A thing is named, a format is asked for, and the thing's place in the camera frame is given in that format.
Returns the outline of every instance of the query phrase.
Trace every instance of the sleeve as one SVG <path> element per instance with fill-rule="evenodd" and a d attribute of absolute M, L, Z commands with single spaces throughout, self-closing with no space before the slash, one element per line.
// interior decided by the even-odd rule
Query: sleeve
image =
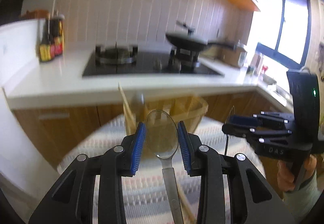
<path fill-rule="evenodd" d="M 290 213 L 299 223 L 308 214 L 317 202 L 321 193 L 317 189 L 316 171 L 310 181 L 300 190 L 292 193 L 283 193 L 283 202 L 288 207 Z"/>

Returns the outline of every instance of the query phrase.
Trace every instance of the spoon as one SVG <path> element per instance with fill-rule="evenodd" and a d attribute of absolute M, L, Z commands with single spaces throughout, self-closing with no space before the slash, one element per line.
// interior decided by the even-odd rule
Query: spoon
<path fill-rule="evenodd" d="M 145 141 L 150 151 L 160 159 L 174 224 L 183 224 L 176 176 L 172 158 L 178 149 L 178 130 L 173 119 L 162 110 L 154 110 L 145 120 Z"/>

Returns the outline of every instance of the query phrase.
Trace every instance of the striped fabric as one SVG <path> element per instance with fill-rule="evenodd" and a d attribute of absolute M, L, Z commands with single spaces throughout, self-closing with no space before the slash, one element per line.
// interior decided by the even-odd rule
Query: striped fabric
<path fill-rule="evenodd" d="M 223 154 L 226 137 L 222 133 L 221 128 L 222 123 L 204 117 L 198 125 L 195 134 L 200 137 L 203 144 Z M 87 154 L 89 157 L 104 154 L 108 149 L 120 144 L 125 135 L 124 116 L 120 115 L 93 132 L 87 139 L 69 152 L 58 166 L 58 172 L 62 173 L 79 154 Z M 257 169 L 265 175 L 261 162 L 246 140 L 230 137 L 227 155 L 234 156 L 237 153 L 244 153 Z M 189 177 L 187 175 L 179 149 L 172 159 L 172 164 L 177 183 L 182 186 L 191 204 L 193 213 L 197 215 L 200 177 Z M 99 177 L 97 176 L 95 184 L 93 223 L 98 222 Z M 229 223 L 229 194 L 226 177 L 224 180 L 226 218 Z M 148 151 L 146 146 L 144 146 L 139 170 L 136 175 L 132 178 L 123 177 L 122 183 L 127 224 L 173 223 L 163 182 L 161 162 Z M 190 223 L 184 210 L 183 215 L 184 222 Z"/>

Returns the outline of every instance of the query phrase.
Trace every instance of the black wok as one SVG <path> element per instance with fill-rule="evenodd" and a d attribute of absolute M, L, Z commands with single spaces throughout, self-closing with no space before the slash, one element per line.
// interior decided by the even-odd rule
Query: black wok
<path fill-rule="evenodd" d="M 201 52 L 212 45 L 221 45 L 231 50 L 236 49 L 236 44 L 220 41 L 207 41 L 194 34 L 188 35 L 182 32 L 170 32 L 165 34 L 166 39 L 175 47 L 194 52 Z"/>

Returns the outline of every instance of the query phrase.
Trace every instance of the window frame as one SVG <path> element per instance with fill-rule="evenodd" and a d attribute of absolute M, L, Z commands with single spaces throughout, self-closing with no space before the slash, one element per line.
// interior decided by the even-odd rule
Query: window frame
<path fill-rule="evenodd" d="M 307 24 L 307 33 L 306 33 L 306 40 L 305 40 L 305 46 L 302 58 L 300 60 L 300 64 L 293 61 L 291 58 L 285 56 L 284 54 L 281 54 L 278 52 L 278 47 L 280 43 L 281 33 L 282 33 L 282 27 L 284 25 L 285 20 L 285 0 L 282 0 L 282 11 L 281 11 L 281 22 L 280 22 L 280 29 L 278 33 L 277 43 L 275 49 L 272 49 L 266 45 L 261 44 L 260 42 L 257 44 L 256 51 L 264 54 L 265 56 L 272 58 L 273 60 L 279 62 L 283 66 L 285 66 L 288 69 L 301 69 L 303 66 L 305 66 L 306 58 L 308 54 L 309 49 L 309 42 L 310 42 L 310 29 L 311 29 L 311 7 L 310 7 L 310 0 L 307 0 L 307 9 L 308 9 L 308 24 Z"/>

